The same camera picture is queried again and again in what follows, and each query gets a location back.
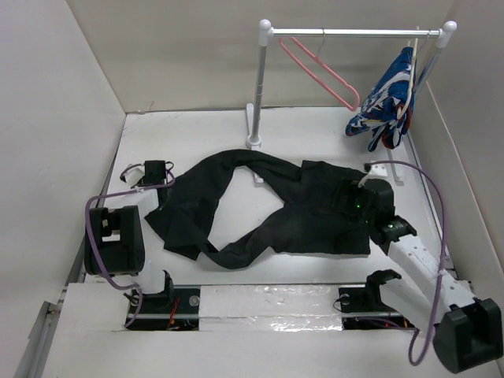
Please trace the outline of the black denim trousers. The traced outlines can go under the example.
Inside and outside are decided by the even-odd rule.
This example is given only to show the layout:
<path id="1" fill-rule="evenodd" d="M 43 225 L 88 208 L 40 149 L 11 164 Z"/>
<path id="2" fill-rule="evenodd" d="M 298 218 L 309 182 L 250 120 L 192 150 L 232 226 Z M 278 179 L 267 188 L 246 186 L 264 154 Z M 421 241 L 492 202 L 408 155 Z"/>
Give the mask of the black denim trousers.
<path id="1" fill-rule="evenodd" d="M 258 227 L 218 250 L 209 234 L 234 171 L 247 167 L 283 202 Z M 350 194 L 364 176 L 325 161 L 300 166 L 252 150 L 225 150 L 206 157 L 169 189 L 168 199 L 146 216 L 164 248 L 191 260 L 200 254 L 226 269 L 249 266 L 267 248 L 277 253 L 368 255 L 369 231 Z"/>

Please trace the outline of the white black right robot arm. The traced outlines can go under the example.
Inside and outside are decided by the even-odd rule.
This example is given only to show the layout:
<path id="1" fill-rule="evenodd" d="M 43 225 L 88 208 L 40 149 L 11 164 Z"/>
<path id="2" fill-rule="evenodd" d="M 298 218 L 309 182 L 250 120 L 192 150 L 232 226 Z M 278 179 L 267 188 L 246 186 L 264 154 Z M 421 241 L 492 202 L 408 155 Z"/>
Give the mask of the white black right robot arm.
<path id="1" fill-rule="evenodd" d="M 441 266 L 417 231 L 395 213 L 394 192 L 386 180 L 346 180 L 335 204 L 364 221 L 370 239 L 401 272 L 378 270 L 362 287 L 339 292 L 344 313 L 401 314 L 425 334 L 441 364 L 464 372 L 503 356 L 502 314 L 490 298 L 479 299 Z"/>

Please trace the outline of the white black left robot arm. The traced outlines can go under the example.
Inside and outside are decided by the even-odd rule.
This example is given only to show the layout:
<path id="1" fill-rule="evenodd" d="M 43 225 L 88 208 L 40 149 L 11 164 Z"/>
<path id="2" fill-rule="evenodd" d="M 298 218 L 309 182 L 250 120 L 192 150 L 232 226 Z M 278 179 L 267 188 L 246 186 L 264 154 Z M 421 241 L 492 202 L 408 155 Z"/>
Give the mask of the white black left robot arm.
<path id="1" fill-rule="evenodd" d="M 85 211 L 83 263 L 86 273 L 112 280 L 130 293 L 133 306 L 139 296 L 158 312 L 175 305 L 172 278 L 164 269 L 156 269 L 146 257 L 142 220 L 168 200 L 174 181 L 170 161 L 150 160 L 128 165 L 119 179 L 130 189 L 121 195 L 107 195 L 108 207 Z"/>

